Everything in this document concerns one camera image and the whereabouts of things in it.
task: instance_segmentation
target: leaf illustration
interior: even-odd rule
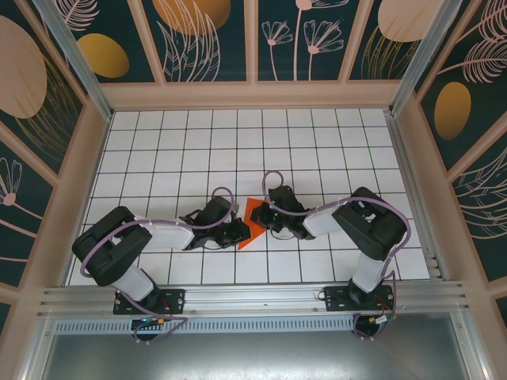
[[[181,57],[174,43],[174,38],[164,25],[158,21],[157,24],[162,31],[164,42],[166,43],[166,56],[163,65],[164,73],[169,77],[171,82],[179,82],[179,78],[181,77]]]
[[[212,75],[214,81],[220,68],[220,46],[212,19],[207,14],[203,16],[196,3],[193,3],[193,13],[182,0],[174,0],[171,5],[160,1],[160,5],[173,25],[168,30],[158,22],[166,42],[163,69],[168,79],[171,82],[202,82],[210,80]]]
[[[458,184],[455,186],[455,191],[458,197],[470,195],[471,192],[476,191],[495,174],[502,174],[507,169],[507,148],[501,152],[488,165],[482,168],[471,170],[463,173],[458,177]]]
[[[475,44],[462,64],[468,82],[493,83],[507,67],[507,40],[483,40]]]
[[[55,4],[65,25],[76,32],[83,32],[100,12],[97,0],[55,0]]]
[[[455,191],[474,238],[507,234],[507,148],[489,164],[459,176]]]
[[[507,1],[488,0],[478,24],[481,36],[488,41],[502,40],[507,35]]]

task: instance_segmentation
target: grid line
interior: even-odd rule
[[[261,110],[261,129],[262,129],[262,171],[266,173],[266,156],[264,144],[264,110]],[[269,283],[269,251],[268,251],[268,234],[263,236],[266,247],[266,282]]]
[[[213,146],[213,131],[215,128],[213,128],[213,117],[215,116],[215,111],[212,111],[212,125],[210,127],[210,133],[209,133],[209,155],[208,155],[208,177],[207,177],[207,184],[206,184],[206,203],[208,203],[208,194],[210,193],[209,188],[209,173],[212,170],[212,146]],[[200,263],[200,283],[203,283],[204,280],[204,258],[205,258],[206,249],[203,249],[203,260]]]
[[[227,172],[215,172],[215,173],[229,173],[229,172],[230,171],[227,171]],[[324,196],[342,196],[343,194],[344,194],[344,192],[325,192],[323,195]],[[382,192],[382,194],[389,195],[389,194],[405,194],[405,193],[404,192],[400,192],[400,191],[393,191],[393,192]],[[308,193],[308,192],[301,192],[301,193],[297,194],[297,196],[318,196],[318,195],[321,195],[321,194]],[[184,197],[184,198],[203,198],[205,196],[206,196],[205,194],[201,194],[201,195],[189,195],[189,196],[181,196],[181,197]],[[261,196],[261,194],[259,194],[258,192],[251,192],[249,194],[241,194],[239,196]],[[115,199],[115,198],[119,198],[119,196],[95,196],[95,197],[92,198],[92,200],[111,200],[111,199]],[[128,199],[128,198],[177,198],[177,196],[123,196],[122,197],[122,199]]]
[[[292,188],[295,189],[295,186],[294,186],[293,162],[292,162],[291,131],[290,131],[290,127],[289,127],[290,123],[288,121],[288,110],[287,109],[285,110],[285,117],[287,118],[288,155],[289,155],[289,158],[291,160]],[[300,278],[301,282],[303,282],[303,269],[301,268],[301,250],[300,250],[300,246],[299,246],[299,239],[297,239],[297,243],[298,243],[298,260],[299,260],[299,278]]]
[[[361,118],[361,123],[363,124],[364,135],[366,136],[366,127],[364,126],[363,113],[361,112],[361,110],[359,110],[359,116]],[[380,190],[379,179],[377,178],[377,172],[375,171],[375,163],[373,162],[372,150],[370,149],[370,141],[368,140],[367,136],[366,136],[366,141],[368,143],[368,153],[370,155],[370,161],[372,162],[373,173],[375,174],[375,182],[377,183],[377,188],[379,189],[379,197],[382,198],[382,192]],[[393,259],[395,259],[396,269],[398,270],[398,274],[399,274],[398,260],[396,259],[396,256],[394,256]]]
[[[185,141],[186,141],[186,137],[187,137],[187,130],[189,129],[189,114],[190,112],[187,112],[187,120],[185,122],[185,134],[184,134],[184,138],[183,138],[183,151],[185,152]],[[180,171],[180,182],[177,186],[177,198],[176,198],[176,219],[177,219],[177,213],[178,213],[178,208],[180,207],[180,190],[181,190],[181,173],[183,172],[183,160],[185,158],[185,155],[183,154],[181,156],[181,171]],[[171,267],[172,267],[172,264],[173,264],[173,250],[171,249],[171,261],[169,263],[169,273],[167,274],[167,283],[170,283],[170,277],[171,277]]]
[[[226,129],[226,131],[233,131],[234,129],[232,128],[228,128]],[[322,146],[322,148],[335,148],[335,149],[339,149],[339,148],[350,148],[350,149],[358,149],[358,148],[366,148],[367,146],[363,145],[363,146]],[[371,148],[392,148],[392,146],[384,146],[384,145],[378,145],[378,146],[370,146]],[[308,147],[304,147],[304,146],[294,146],[294,148],[292,149],[307,149]],[[213,150],[231,150],[232,148],[212,148]],[[245,148],[239,148],[240,150],[256,150],[256,149],[260,149],[260,148],[252,148],[252,147],[245,147]],[[276,150],[276,149],[288,149],[288,146],[266,146],[264,149],[266,150]],[[135,152],[144,152],[144,151],[150,151],[150,150],[155,150],[155,149],[132,149],[132,150],[129,150],[129,149],[108,149],[108,150],[105,150],[105,152],[130,152],[130,151],[135,151]],[[182,150],[181,148],[161,148],[161,149],[157,149],[157,150],[160,150],[161,152],[163,152],[164,150]],[[185,150],[208,150],[208,148],[185,148]]]
[[[373,169],[353,169],[354,171],[372,171]],[[398,170],[398,168],[382,168],[377,170]],[[347,171],[346,169],[294,169],[292,172],[337,172],[337,171]],[[230,170],[213,170],[213,173],[227,173]],[[243,169],[237,170],[237,173],[248,173],[248,172],[260,172],[260,170],[252,170],[252,169]],[[177,170],[159,170],[159,171],[144,171],[144,172],[100,172],[100,174],[146,174],[146,173],[209,173],[207,170],[185,170],[184,172],[180,172]]]
[[[239,114],[238,114],[238,110],[236,110],[236,173],[234,174],[234,178],[236,178],[236,181],[234,182],[234,201],[237,203],[237,198],[238,198],[238,139],[239,139],[239,133],[238,133],[238,119],[239,119]],[[237,272],[237,264],[238,262],[238,246],[235,245],[234,246],[234,283],[236,283],[236,272]]]
[[[314,132],[315,150],[317,151],[318,177],[320,179],[320,188],[322,190],[322,205],[324,205],[324,204],[326,204],[326,199],[324,198],[324,185],[322,184],[321,162],[320,162],[320,157],[318,156],[317,135],[315,134],[315,123],[314,123],[313,112],[310,112],[310,117],[311,117],[311,125],[313,126],[312,129]],[[329,234],[327,234],[327,244],[330,245],[331,268],[333,270],[333,280],[336,281],[336,274],[334,273],[333,250],[331,249],[331,237]]]
[[[91,189],[91,192],[90,192],[91,197],[86,200],[86,202],[88,202],[88,204],[86,205],[85,216],[83,218],[84,224],[86,224],[86,220],[88,220],[88,215],[90,214],[90,208],[92,207],[92,201],[93,201],[93,194],[95,193],[95,188],[97,187],[98,176],[99,176],[99,173],[101,172],[102,164],[104,163],[105,148],[108,145],[109,136],[111,135],[112,125],[114,124],[115,118],[116,118],[116,113],[114,113],[112,115],[111,124],[109,125],[109,130],[108,130],[108,133],[107,133],[107,137],[105,139],[104,150],[101,152],[101,160],[100,160],[99,165],[98,165],[97,173],[95,173],[95,178],[93,179],[92,189]],[[66,281],[67,285],[71,284],[72,274],[74,273],[74,267],[76,265],[76,260],[77,259],[78,259],[77,257],[74,257],[74,259],[72,260],[71,267],[69,268],[68,279]]]

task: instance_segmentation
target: orange object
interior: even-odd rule
[[[238,250],[245,248],[249,243],[251,243],[252,241],[257,239],[259,236],[261,236],[266,231],[266,228],[259,226],[257,223],[254,223],[250,220],[250,216],[252,215],[252,210],[254,208],[261,206],[263,203],[264,203],[264,200],[254,199],[254,198],[249,198],[246,201],[246,211],[245,211],[245,217],[243,218],[243,222],[248,227],[250,227],[251,238],[239,243]]]

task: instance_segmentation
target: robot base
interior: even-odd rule
[[[394,298],[393,289],[390,285],[380,285],[375,289],[375,296],[367,302],[358,305],[349,296],[349,286],[325,287],[323,296],[320,298],[326,303],[327,311],[382,311],[382,303],[377,297],[380,297],[387,307],[393,308]]]
[[[185,304],[184,289],[164,289],[158,294],[157,304],[150,308],[157,314],[182,314]],[[143,315],[119,292],[115,293],[114,307],[112,313],[115,315]]]

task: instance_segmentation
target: white tile floor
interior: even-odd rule
[[[172,219],[202,208],[227,186],[260,199],[264,170],[278,169],[305,207],[366,186],[410,218],[414,236],[391,267],[401,279],[428,279],[413,213],[380,109],[247,109],[117,112],[83,228],[117,205]],[[278,185],[276,176],[268,186]],[[346,281],[359,250],[344,233],[314,241],[269,234],[244,250],[143,253],[138,265],[160,284]],[[90,284],[75,259],[70,285]]]

